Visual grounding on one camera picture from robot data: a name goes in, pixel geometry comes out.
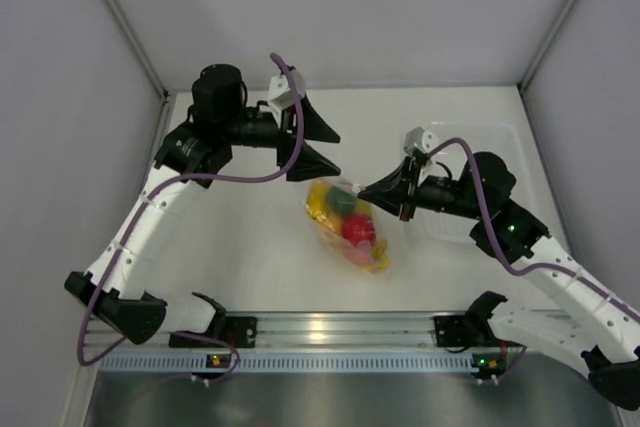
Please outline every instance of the stainless steel surface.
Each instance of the stainless steel surface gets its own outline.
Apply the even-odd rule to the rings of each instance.
[[[243,374],[209,388],[188,378],[155,385],[163,378],[99,374],[85,427],[621,425],[573,372],[537,355],[500,387],[428,374]]]

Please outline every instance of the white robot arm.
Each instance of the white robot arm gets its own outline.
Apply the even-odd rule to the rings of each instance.
[[[134,344],[144,343],[157,333],[177,331],[219,338],[225,320],[220,304],[198,293],[178,297],[148,292],[148,279],[185,213],[214,178],[247,181],[211,175],[231,160],[232,145],[273,148],[281,168],[298,149],[295,162],[286,172],[288,181],[340,173],[338,167],[296,137],[340,141],[311,107],[303,77],[293,67],[287,68],[286,74],[293,79],[294,88],[284,75],[274,77],[270,111],[261,111],[260,105],[266,102],[256,107],[246,105],[246,87],[237,68],[220,64],[201,72],[192,87],[194,104],[187,120],[165,137],[122,227],[85,272],[72,272],[65,282],[66,290],[87,306],[85,320],[93,314]],[[302,118],[292,108],[296,98]],[[276,176],[249,180],[254,183]],[[90,363],[80,354],[79,360]]]
[[[425,175],[433,155],[453,143],[468,158],[459,179]],[[547,227],[510,199],[515,177],[495,154],[473,153],[462,139],[439,147],[432,132],[412,130],[403,163],[358,196],[409,221],[416,208],[480,220],[476,245],[512,275],[524,277],[575,322],[529,312],[485,292],[464,315],[436,318],[438,345],[494,345],[497,339],[534,348],[585,376],[605,398],[640,407],[640,314],[569,255]]]

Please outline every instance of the gray wall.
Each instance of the gray wall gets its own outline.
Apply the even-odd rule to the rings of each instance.
[[[581,0],[528,105],[576,256],[640,308],[640,0]]]
[[[100,0],[0,12],[0,423],[44,426],[76,365],[65,277],[130,208],[160,104]]]
[[[562,1],[121,0],[178,89],[211,59],[265,87],[272,50],[321,87],[513,84]]]

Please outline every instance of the plastic bag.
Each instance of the plastic bag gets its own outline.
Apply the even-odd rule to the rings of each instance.
[[[314,180],[305,210],[318,238],[334,255],[370,272],[389,268],[388,241],[373,206],[356,197],[351,183],[342,178]]]

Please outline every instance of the transparent plastic container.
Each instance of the transparent plastic container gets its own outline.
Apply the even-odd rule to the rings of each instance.
[[[528,209],[537,210],[524,149],[518,132],[512,126],[499,123],[432,122],[424,128],[438,136],[440,142],[460,137],[467,141],[474,152],[490,151],[499,155],[518,179],[512,199]],[[437,154],[434,160],[446,164],[454,178],[458,178],[467,158],[461,147],[452,145]],[[440,169],[435,166],[429,175],[445,175],[444,170]],[[418,209],[412,223],[421,224],[428,235],[437,239],[473,244],[469,232],[477,221]]]

